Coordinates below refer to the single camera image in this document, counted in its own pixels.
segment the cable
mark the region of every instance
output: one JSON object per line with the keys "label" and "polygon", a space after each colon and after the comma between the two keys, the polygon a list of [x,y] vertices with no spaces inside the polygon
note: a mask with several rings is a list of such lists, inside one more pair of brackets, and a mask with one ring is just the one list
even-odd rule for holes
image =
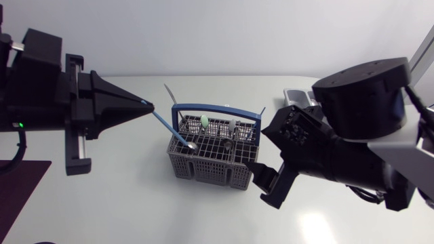
{"label": "cable", "polygon": [[379,195],[374,195],[362,188],[358,188],[355,186],[348,186],[358,197],[360,197],[361,199],[370,202],[370,203],[376,203],[376,204],[380,204],[381,202],[384,201],[384,198],[382,196]]}
{"label": "cable", "polygon": [[430,112],[427,110],[426,106],[423,104],[422,100],[417,96],[416,92],[413,90],[413,87],[405,86],[406,92],[410,97],[413,105],[416,107],[422,119],[427,122],[427,125],[430,129],[434,130],[434,119],[430,116]]}
{"label": "cable", "polygon": [[26,132],[24,130],[19,130],[18,135],[20,137],[20,143],[17,144],[18,151],[16,152],[15,157],[7,165],[0,167],[0,176],[14,171],[21,164],[27,148]]}

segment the white table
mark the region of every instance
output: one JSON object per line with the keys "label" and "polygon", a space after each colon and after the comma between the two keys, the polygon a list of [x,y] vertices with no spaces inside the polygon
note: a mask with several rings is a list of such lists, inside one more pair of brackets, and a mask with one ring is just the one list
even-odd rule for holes
{"label": "white table", "polygon": [[[146,98],[171,121],[172,100],[259,113],[262,128],[283,104],[284,88],[309,88],[308,77],[110,77]],[[104,131],[87,143],[92,171],[65,175],[63,131],[28,133],[25,159],[52,166],[4,243],[432,243],[434,211],[415,192],[408,209],[366,203],[342,184],[299,176],[280,210],[247,191],[175,178],[166,153],[170,132],[152,115]],[[1,134],[12,158],[16,134]],[[280,151],[261,137],[258,161],[278,168]]]}

